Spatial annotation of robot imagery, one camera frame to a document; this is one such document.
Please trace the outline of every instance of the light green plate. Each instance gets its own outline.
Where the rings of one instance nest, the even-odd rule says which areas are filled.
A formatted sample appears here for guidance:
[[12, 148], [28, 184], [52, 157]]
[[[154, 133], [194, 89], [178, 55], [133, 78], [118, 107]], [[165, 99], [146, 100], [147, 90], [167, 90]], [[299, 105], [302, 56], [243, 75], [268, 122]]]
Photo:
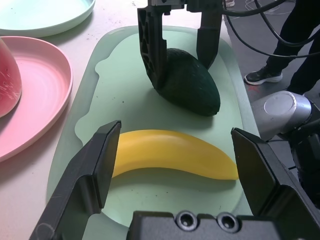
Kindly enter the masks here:
[[[164, 30], [169, 48], [181, 48], [196, 56], [194, 29], [164, 27]], [[238, 66], [234, 55], [230, 55], [230, 47], [220, 41], [219, 55], [210, 69], [221, 94], [221, 110], [213, 118], [203, 118], [155, 93], [140, 58], [137, 33], [137, 27], [117, 29], [104, 36], [94, 49], [54, 155], [48, 197], [83, 143], [100, 125], [115, 119], [122, 120], [122, 132], [169, 129], [191, 134], [219, 147], [234, 160], [230, 131], [232, 127], [241, 128], [242, 123], [232, 78], [238, 77], [238, 73], [230, 68]], [[214, 180], [162, 168], [129, 171], [111, 182], [103, 210], [110, 218], [104, 214], [92, 216], [83, 239], [124, 240], [128, 230], [124, 225], [129, 224], [134, 210], [176, 214], [188, 209], [216, 215], [221, 211], [233, 212], [241, 196], [239, 181]], [[245, 198], [238, 206], [237, 213], [250, 213]]]
[[96, 0], [0, 0], [0, 35], [45, 37], [85, 20]]

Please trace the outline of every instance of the person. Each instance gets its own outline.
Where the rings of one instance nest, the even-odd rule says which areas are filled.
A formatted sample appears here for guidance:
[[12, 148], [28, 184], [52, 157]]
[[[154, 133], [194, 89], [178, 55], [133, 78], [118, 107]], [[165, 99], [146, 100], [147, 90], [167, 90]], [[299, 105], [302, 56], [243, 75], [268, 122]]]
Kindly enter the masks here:
[[[280, 36], [287, 42], [299, 43], [307, 40], [313, 30], [320, 24], [320, 0], [296, 0], [294, 9], [283, 24]], [[287, 46], [278, 41], [273, 54], [296, 56], [302, 46]], [[320, 37], [313, 41], [309, 54], [320, 52]], [[282, 78], [282, 70], [292, 59], [270, 56], [266, 65], [259, 71], [249, 73], [244, 81], [250, 85], [264, 82], [277, 83]], [[320, 79], [320, 55], [307, 57], [294, 73], [287, 91], [303, 95], [311, 90]]]
[[231, 8], [235, 5], [235, 0], [225, 0], [225, 4], [227, 8]]

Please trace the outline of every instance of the pink plate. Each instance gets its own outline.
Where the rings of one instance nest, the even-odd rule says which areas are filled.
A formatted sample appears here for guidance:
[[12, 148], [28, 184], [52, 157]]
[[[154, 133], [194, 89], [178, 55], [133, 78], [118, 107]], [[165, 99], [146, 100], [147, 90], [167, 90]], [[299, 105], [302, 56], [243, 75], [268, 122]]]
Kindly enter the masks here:
[[0, 162], [39, 139], [65, 109], [73, 74], [68, 58], [43, 40], [3, 36], [18, 64], [22, 94], [16, 107], [0, 118]]

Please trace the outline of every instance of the black cable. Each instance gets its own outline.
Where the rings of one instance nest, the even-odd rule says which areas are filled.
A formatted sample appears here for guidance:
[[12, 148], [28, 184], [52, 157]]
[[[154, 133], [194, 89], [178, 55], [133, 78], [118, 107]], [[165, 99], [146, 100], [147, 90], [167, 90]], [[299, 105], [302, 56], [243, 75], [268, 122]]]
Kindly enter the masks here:
[[[223, 5], [224, 5], [225, 8], [227, 7], [226, 0], [223, 0]], [[235, 36], [239, 39], [239, 41], [241, 43], [243, 43], [245, 46], [247, 46], [248, 48], [250, 48], [251, 50], [253, 50], [253, 51], [257, 52], [257, 53], [260, 53], [260, 54], [263, 54], [263, 55], [266, 55], [266, 56], [269, 56], [269, 57], [284, 58], [284, 59], [302, 59], [302, 58], [307, 58], [307, 57], [320, 56], [320, 52], [314, 52], [314, 53], [311, 53], [311, 54], [308, 54], [308, 55], [300, 55], [300, 56], [295, 56], [295, 55], [282, 56], [282, 55], [275, 55], [275, 54], [270, 54], [270, 53], [266, 53], [266, 52], [260, 51], [260, 50], [258, 50], [256, 48], [254, 48], [253, 46], [249, 45], [248, 43], [246, 43], [244, 40], [242, 40], [242, 38], [237, 33], [237, 31], [236, 31], [234, 25], [232, 24], [232, 22], [230, 20], [230, 17], [228, 15], [226, 15], [226, 19], [228, 20], [232, 31], [234, 32]]]
[[[259, 4], [258, 0], [254, 0], [254, 3], [256, 5], [257, 9], [261, 9], [261, 5]], [[270, 31], [272, 32], [272, 34], [284, 45], [290, 46], [290, 47], [302, 47], [310, 42], [312, 42], [316, 37], [318, 37], [318, 35], [320, 34], [320, 29], [314, 34], [312, 35], [309, 39], [301, 41], [301, 42], [289, 42], [284, 40], [274, 29], [274, 27], [271, 25], [271, 23], [269, 22], [268, 18], [266, 17], [266, 15], [261, 12], [260, 13], [262, 19], [264, 20], [265, 24], [268, 26], [268, 28], [270, 29]]]
[[232, 17], [248, 17], [248, 16], [260, 14], [260, 13], [263, 13], [263, 12], [268, 11], [270, 9], [273, 9], [273, 8], [277, 7], [278, 5], [284, 3], [285, 1], [287, 1], [287, 0], [273, 1], [272, 3], [269, 3], [265, 6], [262, 6], [259, 9], [254, 9], [254, 10], [250, 10], [250, 11], [230, 11], [230, 10], [227, 10], [226, 9], [227, 6], [224, 5], [224, 9], [222, 10], [222, 13], [224, 15], [232, 16]]

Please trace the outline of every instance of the toy banana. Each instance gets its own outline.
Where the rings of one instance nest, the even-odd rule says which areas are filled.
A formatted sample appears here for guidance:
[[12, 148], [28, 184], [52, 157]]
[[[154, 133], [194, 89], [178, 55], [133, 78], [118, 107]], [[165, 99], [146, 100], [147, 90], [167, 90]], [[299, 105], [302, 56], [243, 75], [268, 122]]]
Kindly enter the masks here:
[[194, 136], [168, 130], [120, 134], [113, 177], [142, 168], [181, 170], [219, 180], [237, 180], [236, 164], [219, 148]]

